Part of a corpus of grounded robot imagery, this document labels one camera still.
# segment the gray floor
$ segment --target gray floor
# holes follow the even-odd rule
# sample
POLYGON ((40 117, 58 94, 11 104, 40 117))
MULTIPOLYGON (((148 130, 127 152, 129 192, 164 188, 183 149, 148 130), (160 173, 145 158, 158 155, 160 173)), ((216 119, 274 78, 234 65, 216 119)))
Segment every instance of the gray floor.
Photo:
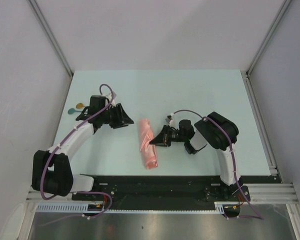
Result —
MULTIPOLYGON (((29 240, 295 240, 285 205, 259 205, 265 220, 213 214, 104 214, 71 217, 38 226, 65 213, 36 213, 29 240)), ((243 206, 241 214, 250 214, 243 206)))

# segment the white wall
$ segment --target white wall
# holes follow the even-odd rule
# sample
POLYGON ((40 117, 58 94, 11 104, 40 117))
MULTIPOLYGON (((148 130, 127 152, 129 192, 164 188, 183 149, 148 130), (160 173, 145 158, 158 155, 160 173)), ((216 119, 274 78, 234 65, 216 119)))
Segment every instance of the white wall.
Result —
POLYGON ((38 0, 72 70, 247 70, 284 0, 38 0))
POLYGON ((70 80, 26 0, 0 1, 0 232, 52 143, 70 80))
POLYGON ((300 201, 300 0, 295 0, 251 76, 284 180, 300 201))

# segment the purple cable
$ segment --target purple cable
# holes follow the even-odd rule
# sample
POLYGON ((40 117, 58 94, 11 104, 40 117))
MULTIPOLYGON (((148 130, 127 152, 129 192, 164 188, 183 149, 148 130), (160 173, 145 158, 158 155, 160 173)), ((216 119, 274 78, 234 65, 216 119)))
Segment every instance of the purple cable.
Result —
POLYGON ((244 200, 248 203, 248 205, 250 206, 250 208, 254 211, 254 213, 257 215, 257 216, 253 216, 253 215, 242 215, 242 216, 238 216, 238 217, 228 217, 226 214, 224 214, 224 216, 227 218, 227 219, 230 219, 230 218, 254 218, 254 219, 260 219, 260 220, 264 220, 264 217, 261 215, 261 213, 250 203, 250 201, 248 200, 248 198, 246 197, 244 191, 241 189, 241 186, 238 182, 238 178, 237 178, 237 174, 236 174, 236 171, 237 171, 237 165, 236 165, 236 158, 235 158, 235 154, 234 154, 234 151, 233 151, 233 148, 232 148, 232 142, 231 142, 231 139, 229 137, 229 135, 226 133, 226 131, 218 124, 216 123, 214 120, 212 120, 210 117, 207 117, 207 116, 204 116, 204 117, 201 117, 200 114, 194 112, 194 111, 191 111, 191 110, 186 110, 186 109, 182 109, 182 110, 178 110, 178 111, 175 111, 174 114, 176 113, 179 113, 179 112, 190 112, 190 113, 193 113, 193 114, 196 114, 197 116, 199 116, 201 119, 203 120, 208 120, 210 121, 211 123, 213 123, 226 137, 226 139, 228 140, 229 142, 229 148, 230 148, 230 153, 231 153, 231 158, 232 158, 232 164, 233 164, 233 175, 234 175, 234 180, 235 180, 235 183, 236 185, 238 186, 238 189, 241 193, 241 195, 243 196, 244 200))
MULTIPOLYGON (((102 108, 100 111, 96 112, 95 114, 93 114, 92 116, 88 117, 86 120, 84 120, 83 122, 81 122, 80 124, 78 124, 76 126, 76 129, 80 128, 82 125, 84 125, 86 122, 88 122, 90 119, 93 119, 94 117, 96 117, 97 115, 99 115, 100 113, 102 113, 104 110, 106 110, 110 105, 111 103, 113 102, 114 100, 114 92, 112 91, 112 88, 108 85, 108 84, 101 84, 100 87, 99 87, 99 91, 100 91, 100 94, 102 94, 101 92, 101 88, 103 86, 106 86, 110 92, 111 92, 111 100, 109 101, 109 103, 104 107, 102 108)), ((42 171, 42 175, 41 175, 41 180, 40 180, 40 194, 41 194, 41 197, 44 199, 44 200, 50 200, 50 199, 53 199, 56 195, 52 195, 52 196, 49 196, 49 197, 46 197, 45 196, 45 193, 44 193, 44 182, 45 182, 45 177, 46 177, 46 173, 47 173, 47 170, 48 170, 48 166, 51 162, 51 159, 53 158, 53 156, 56 154, 56 152, 60 149, 60 147, 65 144, 65 142, 71 137, 71 135, 75 132, 76 130, 75 129, 72 129, 68 135, 60 142, 59 146, 56 146, 55 149, 52 151, 52 153, 50 154, 49 158, 47 159, 46 163, 45 163, 45 166, 43 168, 43 171, 42 171)))
MULTIPOLYGON (((109 203, 109 206, 102 210, 100 213, 98 213, 97 215, 95 216, 90 216, 90 219, 95 219, 99 216, 101 216, 102 214, 104 214, 106 211, 108 211, 110 208, 111 208, 111 205, 112 205, 112 197, 105 193, 105 192, 101 192, 101 191, 79 191, 78 192, 79 194, 99 194, 99 195, 104 195, 104 196, 107 196, 109 199, 110 199, 110 203, 109 203)), ((50 224, 54 224, 56 222, 59 222, 61 220, 64 220, 64 219, 69 219, 69 218, 72 218, 72 217, 82 217, 82 214, 72 214, 72 215, 68 215, 68 216, 63 216, 63 217, 60 217, 56 220, 52 220, 52 221, 49 221, 49 222, 46 222, 44 224, 40 224, 38 225, 39 227, 44 227, 44 226, 47 226, 47 225, 50 225, 50 224)))

